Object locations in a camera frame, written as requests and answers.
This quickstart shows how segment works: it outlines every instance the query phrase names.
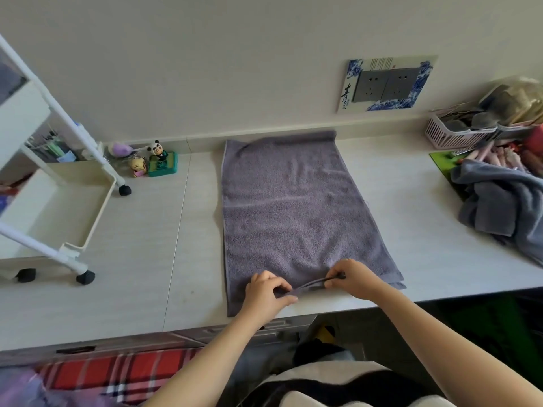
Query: white wall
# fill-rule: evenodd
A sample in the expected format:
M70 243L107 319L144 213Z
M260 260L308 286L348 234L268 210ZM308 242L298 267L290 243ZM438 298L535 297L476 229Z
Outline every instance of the white wall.
M0 33L98 138L404 116L543 71L543 0L0 0ZM345 62L438 54L414 109L337 115Z

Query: red plaid blanket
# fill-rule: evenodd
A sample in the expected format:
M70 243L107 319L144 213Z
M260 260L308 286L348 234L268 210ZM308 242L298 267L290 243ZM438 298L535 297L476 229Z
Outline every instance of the red plaid blanket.
M140 404L191 360L199 349L169 349L49 363L36 368L50 390L85 391Z

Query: cart wheel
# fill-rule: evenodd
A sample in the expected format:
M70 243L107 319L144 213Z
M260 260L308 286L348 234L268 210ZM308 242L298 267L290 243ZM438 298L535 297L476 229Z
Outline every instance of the cart wheel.
M36 269L19 270L15 278L17 278L19 283L29 283L30 281L34 281L36 278Z
M91 284L91 282L94 281L94 276L95 274L93 272L91 272L90 270L87 270L85 271L85 273L79 274L76 277L76 280L79 284L87 285L87 284Z
M119 194L121 196L130 195L132 194L132 189L128 185L123 184L119 187Z

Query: white rolling cart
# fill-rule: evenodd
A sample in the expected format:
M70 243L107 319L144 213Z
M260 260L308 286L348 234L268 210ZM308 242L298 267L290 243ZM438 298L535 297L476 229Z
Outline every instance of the white rolling cart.
M27 79L0 104L0 169L21 150L39 167L0 215L0 274L32 281L36 268L68 267L80 284L94 273L78 255L85 250L107 201L118 187L132 191L98 150L94 139L78 126L45 85L0 35L0 49ZM95 158L93 161L46 164L24 145L55 112Z

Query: baseboard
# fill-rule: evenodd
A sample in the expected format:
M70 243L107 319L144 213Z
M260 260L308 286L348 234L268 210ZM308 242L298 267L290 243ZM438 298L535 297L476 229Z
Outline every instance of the baseboard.
M428 123L425 116L410 116L403 118L390 118L381 120L368 120L357 122L344 122L336 124L309 124L290 127L280 127L276 129L256 129L249 131L227 132L217 135L198 135L184 138L150 138L148 140L138 140L126 142L132 146L142 146L158 139L166 150L175 151L179 154L189 154L198 152L210 152L220 149L226 140L233 139L242 142L251 142L262 137L284 136L289 134L302 134L312 131L322 131L325 129L334 129L337 133L337 140L350 138L387 136L391 134L405 134L414 131L424 131Z

